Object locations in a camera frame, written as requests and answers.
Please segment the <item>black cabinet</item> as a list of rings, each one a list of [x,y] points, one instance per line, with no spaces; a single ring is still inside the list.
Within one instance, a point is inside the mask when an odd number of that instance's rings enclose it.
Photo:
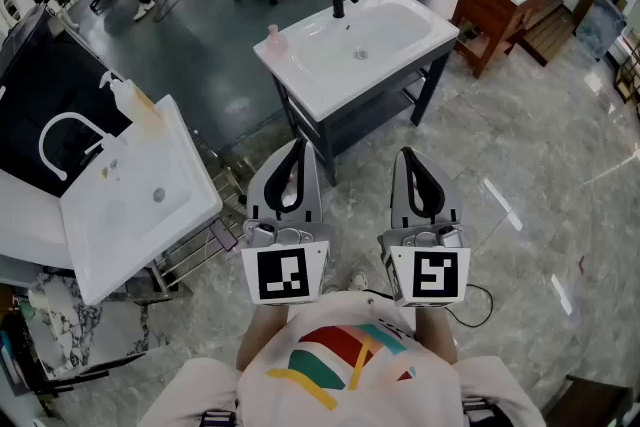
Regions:
[[[99,87],[107,67],[44,6],[32,9],[0,47],[0,169],[56,197],[87,167],[99,139],[78,122],[59,124],[49,158],[68,173],[60,181],[41,162],[38,139],[55,115],[77,112],[107,133],[120,135],[130,121],[113,95]]]

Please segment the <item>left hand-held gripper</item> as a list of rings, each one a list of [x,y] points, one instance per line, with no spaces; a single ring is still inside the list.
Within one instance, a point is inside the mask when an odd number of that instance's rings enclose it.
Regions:
[[[276,150],[249,183],[248,246],[241,250],[256,305],[294,305],[319,300],[333,229],[322,220],[316,153],[304,138]]]

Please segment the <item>yellow soap dispenser bottle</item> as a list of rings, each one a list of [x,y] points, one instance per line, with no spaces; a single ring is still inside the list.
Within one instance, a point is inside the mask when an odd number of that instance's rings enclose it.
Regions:
[[[148,136],[161,133],[164,122],[154,103],[131,80],[121,80],[113,72],[106,71],[99,87],[107,86],[114,96],[117,109]]]

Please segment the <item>wooden step platform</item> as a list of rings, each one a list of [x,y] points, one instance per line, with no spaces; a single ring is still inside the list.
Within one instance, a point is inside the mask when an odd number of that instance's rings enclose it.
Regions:
[[[519,45],[542,67],[549,64],[574,35],[572,13],[564,6],[542,18],[528,29]]]

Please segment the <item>dark grey vanity frame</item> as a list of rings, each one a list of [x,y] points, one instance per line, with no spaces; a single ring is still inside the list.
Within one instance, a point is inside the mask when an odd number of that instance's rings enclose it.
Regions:
[[[312,143],[331,185],[338,182],[335,157],[405,108],[413,108],[410,116],[413,125],[421,123],[454,43],[450,40],[438,46],[320,121],[312,118],[280,79],[273,79],[293,136],[302,136]]]

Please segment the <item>person's left forearm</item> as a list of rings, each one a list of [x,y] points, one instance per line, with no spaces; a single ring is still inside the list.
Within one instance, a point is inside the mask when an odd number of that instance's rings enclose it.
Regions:
[[[242,338],[236,369],[244,372],[270,340],[287,324],[288,305],[257,305]]]

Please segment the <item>white rectangular sink basin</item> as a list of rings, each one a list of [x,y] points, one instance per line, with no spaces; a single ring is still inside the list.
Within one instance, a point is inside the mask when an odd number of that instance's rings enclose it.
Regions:
[[[266,39],[253,50],[316,121],[459,34],[416,0],[359,0],[341,19],[326,8],[279,31],[288,41],[284,58],[266,59]],[[366,60],[354,58],[358,46]]]

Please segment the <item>white square sink basin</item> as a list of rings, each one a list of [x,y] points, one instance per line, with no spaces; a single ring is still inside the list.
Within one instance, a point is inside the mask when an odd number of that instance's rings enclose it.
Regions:
[[[176,102],[156,104],[160,134],[136,125],[126,145],[97,154],[60,198],[81,297],[100,303],[191,230],[222,209]],[[153,201],[162,187],[165,199]]]

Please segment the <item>person's right forearm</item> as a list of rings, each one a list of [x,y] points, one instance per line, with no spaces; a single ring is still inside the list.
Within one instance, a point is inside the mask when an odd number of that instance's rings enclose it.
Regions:
[[[450,365],[455,364],[458,355],[447,311],[444,308],[417,308],[415,319],[415,339]]]

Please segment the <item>white curved faucet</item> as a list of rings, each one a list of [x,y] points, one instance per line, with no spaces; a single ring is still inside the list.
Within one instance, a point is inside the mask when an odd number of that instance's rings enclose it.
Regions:
[[[57,145],[60,146],[63,144],[65,136],[62,135],[58,137],[56,134],[52,135],[55,131],[56,127],[63,122],[78,122],[84,128],[89,129],[93,132],[101,142],[107,137],[107,133],[101,129],[98,125],[88,119],[86,116],[77,113],[77,112],[63,112],[61,114],[57,114],[53,116],[42,128],[39,139],[38,139],[38,154],[43,165],[51,171],[60,181],[65,182],[68,179],[68,173],[58,167],[53,161],[49,158],[49,150],[48,147],[49,139],[60,139],[60,142],[57,142]]]

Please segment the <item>purple phone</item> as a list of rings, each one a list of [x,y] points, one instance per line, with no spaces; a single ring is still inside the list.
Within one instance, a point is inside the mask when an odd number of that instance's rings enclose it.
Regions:
[[[209,229],[226,252],[230,252],[237,245],[238,238],[231,232],[231,229],[226,226],[222,217],[218,217],[213,221]]]

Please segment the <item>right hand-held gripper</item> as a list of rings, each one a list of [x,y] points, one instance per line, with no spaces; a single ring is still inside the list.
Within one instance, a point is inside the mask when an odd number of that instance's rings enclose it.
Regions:
[[[464,245],[461,219],[459,191],[444,169],[425,154],[402,148],[391,199],[391,227],[398,229],[379,237],[396,306],[440,308],[464,301],[471,251]]]

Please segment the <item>dark wooden stool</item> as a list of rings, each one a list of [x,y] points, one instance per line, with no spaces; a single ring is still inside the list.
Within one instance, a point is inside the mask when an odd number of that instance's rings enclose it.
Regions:
[[[631,387],[567,375],[543,417],[547,427],[620,427],[632,404]]]

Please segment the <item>white t-shirt with colour print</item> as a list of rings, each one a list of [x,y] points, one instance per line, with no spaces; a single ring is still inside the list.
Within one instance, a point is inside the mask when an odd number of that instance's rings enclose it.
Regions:
[[[187,361],[137,427],[546,427],[495,356],[450,365],[370,291],[289,308],[244,372]]]

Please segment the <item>pink soap bottle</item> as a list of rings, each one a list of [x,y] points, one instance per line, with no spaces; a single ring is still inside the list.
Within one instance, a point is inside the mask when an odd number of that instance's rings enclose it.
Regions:
[[[269,62],[275,62],[288,54],[288,41],[276,24],[269,25],[267,30],[265,57]]]

